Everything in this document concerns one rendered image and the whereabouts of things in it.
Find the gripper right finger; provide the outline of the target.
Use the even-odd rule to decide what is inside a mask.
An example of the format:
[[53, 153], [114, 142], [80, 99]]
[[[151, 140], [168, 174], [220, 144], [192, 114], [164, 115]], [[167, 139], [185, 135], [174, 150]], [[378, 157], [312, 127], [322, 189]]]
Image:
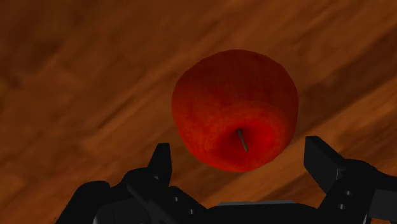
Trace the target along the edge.
[[397, 224], [397, 177], [346, 159], [318, 136], [305, 138], [303, 165], [326, 194], [317, 209], [324, 224]]

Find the red apple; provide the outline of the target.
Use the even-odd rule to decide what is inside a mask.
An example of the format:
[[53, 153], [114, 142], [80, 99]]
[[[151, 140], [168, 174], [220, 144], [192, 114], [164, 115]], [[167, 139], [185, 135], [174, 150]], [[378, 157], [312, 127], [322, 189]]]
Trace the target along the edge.
[[195, 158], [224, 171], [246, 172], [273, 161], [291, 142], [298, 91], [273, 59], [227, 50], [202, 59], [178, 79], [171, 108]]

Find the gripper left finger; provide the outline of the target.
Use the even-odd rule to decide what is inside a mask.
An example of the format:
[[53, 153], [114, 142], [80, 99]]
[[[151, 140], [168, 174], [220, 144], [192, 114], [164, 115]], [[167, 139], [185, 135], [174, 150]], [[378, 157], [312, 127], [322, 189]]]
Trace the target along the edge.
[[170, 184], [171, 148], [157, 144], [146, 167], [127, 172], [115, 186], [79, 186], [55, 224], [207, 224], [207, 209]]

